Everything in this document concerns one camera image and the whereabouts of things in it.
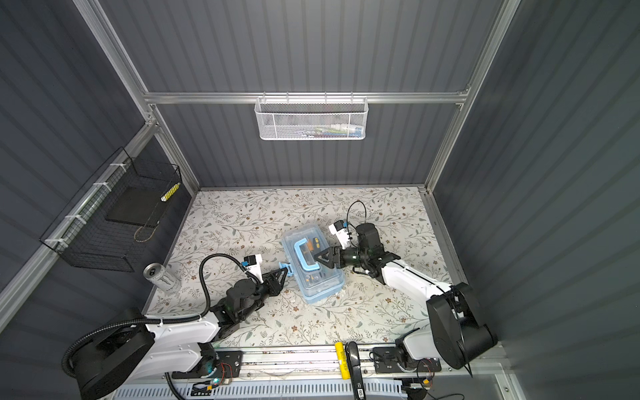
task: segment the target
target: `tool box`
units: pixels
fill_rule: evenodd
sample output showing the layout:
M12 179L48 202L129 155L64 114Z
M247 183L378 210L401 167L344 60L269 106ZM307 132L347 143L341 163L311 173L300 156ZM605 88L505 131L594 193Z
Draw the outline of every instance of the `tool box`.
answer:
M342 290L342 270L330 269L313 258L315 253L329 247L315 223L285 232L282 246L290 264L281 265L293 274L307 303L317 303Z

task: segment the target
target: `floral tablecloth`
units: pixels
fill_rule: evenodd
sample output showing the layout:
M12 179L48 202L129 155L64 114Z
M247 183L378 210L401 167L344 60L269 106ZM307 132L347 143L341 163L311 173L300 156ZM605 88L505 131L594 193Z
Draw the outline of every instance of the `floral tablecloth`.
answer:
M261 253L262 270L268 272L278 261L286 262L282 234L307 223L317 223L329 244L338 245L327 226L343 220L355 200L367 206L367 221L376 224L386 250L433 278L450 280L417 188L204 191L197 194L168 263L182 279L182 289L173 296L157 290L148 313L201 311L198 266L210 253L228 253L240 261ZM362 205L354 205L349 218L354 225L363 222ZM295 279L288 278L282 293L268 298L220 346L386 342L429 323L423 305L374 279L344 271L343 290L313 305L302 298ZM244 277L228 260L208 261L205 281L211 303Z

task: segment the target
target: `white mesh basket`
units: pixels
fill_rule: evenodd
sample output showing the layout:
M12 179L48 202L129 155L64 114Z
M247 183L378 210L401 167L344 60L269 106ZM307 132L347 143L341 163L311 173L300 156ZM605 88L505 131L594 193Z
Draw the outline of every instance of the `white mesh basket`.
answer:
M258 98L255 117L264 140L361 140L367 100L324 103L268 102Z

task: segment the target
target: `silver can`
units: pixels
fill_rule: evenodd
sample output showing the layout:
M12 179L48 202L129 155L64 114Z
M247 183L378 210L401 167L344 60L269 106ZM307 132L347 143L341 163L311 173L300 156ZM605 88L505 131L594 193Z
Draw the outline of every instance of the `silver can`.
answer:
M143 275L149 282L158 286L166 294L177 293L182 287L182 281L159 262L149 264L145 268Z

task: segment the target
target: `gray corrugated wall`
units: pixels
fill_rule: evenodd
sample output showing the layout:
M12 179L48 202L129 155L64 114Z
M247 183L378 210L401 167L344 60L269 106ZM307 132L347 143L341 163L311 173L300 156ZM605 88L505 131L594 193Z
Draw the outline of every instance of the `gray corrugated wall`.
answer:
M530 399L637 398L638 15L524 1L435 190Z
M159 106L203 187L423 184L454 104L372 104L367 137L259 138L253 106Z
M456 92L499 0L103 1L152 92ZM372 105L363 141L269 142L252 106L160 110L203 187L420 184L453 105Z
M144 123L71 1L0 2L0 287Z
M139 157L168 162L156 140L151 140ZM164 262L190 200L184 188L172 196L143 261L134 266L133 273L73 268L62 260L55 263L0 333L3 399L79 399L76 381L60 368L62 354L78 337L122 310L142 309L152 287L143 278L142 269L151 262Z
M464 90L499 0L109 0L152 92Z
M4 288L83 182L144 121L72 1L0 1L0 93ZM167 161L156 140L140 156ZM177 233L190 196L181 189L174 197L145 261L164 261ZM122 309L142 307L149 290L139 273L57 262L0 333L1 397L79 398L60 369L65 348Z

